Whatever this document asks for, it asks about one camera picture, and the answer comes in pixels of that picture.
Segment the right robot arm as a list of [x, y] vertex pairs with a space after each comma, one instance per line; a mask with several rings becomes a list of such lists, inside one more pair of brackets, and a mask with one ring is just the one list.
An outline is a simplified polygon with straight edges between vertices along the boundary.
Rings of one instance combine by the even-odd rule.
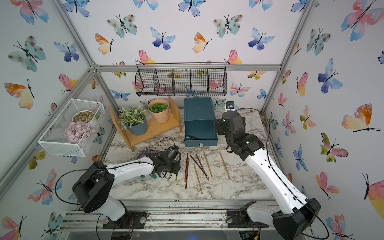
[[269, 157], [267, 146], [246, 132], [246, 120], [238, 111], [226, 111], [214, 123], [214, 129], [225, 136], [228, 147], [250, 166], [273, 194], [278, 207], [249, 202], [240, 210], [233, 224], [261, 223], [273, 226], [285, 240], [294, 240], [315, 221], [320, 203], [299, 191]]

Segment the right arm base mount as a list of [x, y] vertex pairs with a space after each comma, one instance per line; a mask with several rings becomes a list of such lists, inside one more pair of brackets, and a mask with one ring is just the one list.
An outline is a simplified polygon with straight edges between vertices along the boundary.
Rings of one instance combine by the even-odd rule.
[[256, 202], [248, 202], [239, 210], [227, 211], [226, 224], [228, 225], [228, 228], [253, 228], [255, 226], [262, 228], [269, 227], [267, 224], [252, 221], [248, 216], [247, 209], [254, 203]]

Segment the bowl of pebbles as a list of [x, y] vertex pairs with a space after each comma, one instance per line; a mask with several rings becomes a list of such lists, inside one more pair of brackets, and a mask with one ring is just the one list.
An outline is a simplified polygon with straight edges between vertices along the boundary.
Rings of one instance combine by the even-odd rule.
[[95, 114], [91, 111], [80, 111], [73, 116], [72, 122], [81, 122], [88, 124], [93, 120], [94, 116]]

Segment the pink artificial flowers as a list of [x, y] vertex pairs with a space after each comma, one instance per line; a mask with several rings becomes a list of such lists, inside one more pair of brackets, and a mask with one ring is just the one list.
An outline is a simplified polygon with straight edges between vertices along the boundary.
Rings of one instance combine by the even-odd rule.
[[95, 130], [90, 127], [89, 123], [85, 124], [81, 122], [71, 122], [70, 125], [65, 129], [68, 142], [71, 144], [85, 143], [94, 132]]

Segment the blue pot white-flowered plant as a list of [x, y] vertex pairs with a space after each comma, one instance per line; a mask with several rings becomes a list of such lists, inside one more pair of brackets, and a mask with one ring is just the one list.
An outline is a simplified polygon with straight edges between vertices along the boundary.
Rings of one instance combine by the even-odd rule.
[[148, 130], [145, 112], [142, 107], [119, 109], [119, 120], [133, 135], [144, 135]]

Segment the wooden shelf stand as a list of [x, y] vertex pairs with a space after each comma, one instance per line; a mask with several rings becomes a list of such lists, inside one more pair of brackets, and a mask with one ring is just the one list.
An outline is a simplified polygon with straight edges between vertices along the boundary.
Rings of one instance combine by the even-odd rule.
[[115, 128], [120, 133], [120, 135], [122, 136], [122, 138], [124, 139], [128, 147], [132, 151], [134, 151], [133, 146], [138, 145], [147, 140], [150, 140], [169, 130], [178, 128], [180, 131], [182, 131], [183, 128], [182, 128], [182, 121], [180, 117], [180, 110], [171, 97], [168, 97], [167, 101], [169, 102], [169, 107], [171, 108], [169, 119], [164, 123], [158, 123], [156, 120], [147, 121], [148, 129], [143, 135], [140, 135], [140, 136], [135, 136], [130, 132], [130, 130], [124, 129], [123, 125], [119, 121], [116, 111], [113, 109], [112, 106], [109, 106], [110, 115]]

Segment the red pencil long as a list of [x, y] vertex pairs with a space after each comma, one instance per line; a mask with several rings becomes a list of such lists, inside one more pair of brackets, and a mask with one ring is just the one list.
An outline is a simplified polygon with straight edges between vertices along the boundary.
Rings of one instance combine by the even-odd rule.
[[185, 168], [185, 189], [188, 187], [188, 174], [189, 174], [189, 153], [186, 157], [186, 168]]

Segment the white mesh wall basket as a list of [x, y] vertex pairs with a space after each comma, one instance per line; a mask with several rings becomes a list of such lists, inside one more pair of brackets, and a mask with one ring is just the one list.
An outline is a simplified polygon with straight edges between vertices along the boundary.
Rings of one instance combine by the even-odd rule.
[[70, 99], [39, 138], [50, 155], [85, 157], [93, 144], [102, 144], [106, 133], [103, 103]]

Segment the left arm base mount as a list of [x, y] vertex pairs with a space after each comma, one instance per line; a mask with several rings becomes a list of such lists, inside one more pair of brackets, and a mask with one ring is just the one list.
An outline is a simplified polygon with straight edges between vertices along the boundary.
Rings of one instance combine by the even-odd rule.
[[147, 216], [148, 216], [147, 212], [128, 211], [117, 221], [112, 221], [109, 218], [107, 218], [109, 222], [106, 224], [103, 224], [103, 229], [106, 229], [106, 230], [144, 229], [145, 223], [147, 221]]

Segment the peach pot green plant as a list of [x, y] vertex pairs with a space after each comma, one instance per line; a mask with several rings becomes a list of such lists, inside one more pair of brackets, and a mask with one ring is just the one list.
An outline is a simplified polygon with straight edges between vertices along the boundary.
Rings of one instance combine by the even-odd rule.
[[156, 99], [149, 103], [148, 110], [153, 119], [159, 123], [165, 123], [170, 117], [169, 103], [163, 99]]

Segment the red pencil diagonal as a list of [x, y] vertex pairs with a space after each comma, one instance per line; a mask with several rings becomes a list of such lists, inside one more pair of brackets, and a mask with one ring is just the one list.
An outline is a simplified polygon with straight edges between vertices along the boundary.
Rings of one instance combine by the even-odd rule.
[[205, 169], [204, 169], [204, 167], [203, 167], [203, 165], [202, 165], [202, 162], [201, 162], [201, 160], [200, 160], [200, 158], [199, 158], [199, 156], [198, 156], [197, 154], [196, 154], [196, 157], [197, 157], [197, 159], [198, 159], [199, 168], [202, 170], [202, 172], [204, 173], [204, 175], [206, 176], [206, 178], [209, 179], [209, 177], [208, 177], [208, 175], [207, 175], [207, 173], [206, 173], [206, 171], [205, 171]]
[[206, 174], [206, 172], [204, 171], [203, 167], [201, 166], [201, 164], [199, 164], [194, 158], [193, 156], [191, 156], [192, 160], [194, 161], [194, 163], [198, 166], [198, 168], [203, 172], [204, 176], [207, 178], [207, 180], [209, 180], [210, 178], [208, 177], [208, 175]]

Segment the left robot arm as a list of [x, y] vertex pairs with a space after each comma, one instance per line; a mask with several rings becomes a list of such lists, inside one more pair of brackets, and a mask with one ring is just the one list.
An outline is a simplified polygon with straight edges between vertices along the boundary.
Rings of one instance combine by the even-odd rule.
[[118, 165], [93, 163], [72, 190], [85, 213], [98, 213], [118, 222], [128, 218], [127, 208], [110, 195], [111, 189], [124, 181], [136, 177], [157, 174], [177, 174], [180, 169], [181, 153], [178, 146], [171, 146], [164, 152], [150, 154], [135, 161]]

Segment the teal drawer cabinet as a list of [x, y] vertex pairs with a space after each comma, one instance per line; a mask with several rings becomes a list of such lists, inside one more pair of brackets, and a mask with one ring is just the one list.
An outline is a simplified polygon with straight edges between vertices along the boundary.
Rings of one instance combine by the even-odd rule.
[[215, 120], [215, 112], [211, 98], [184, 99], [185, 121]]

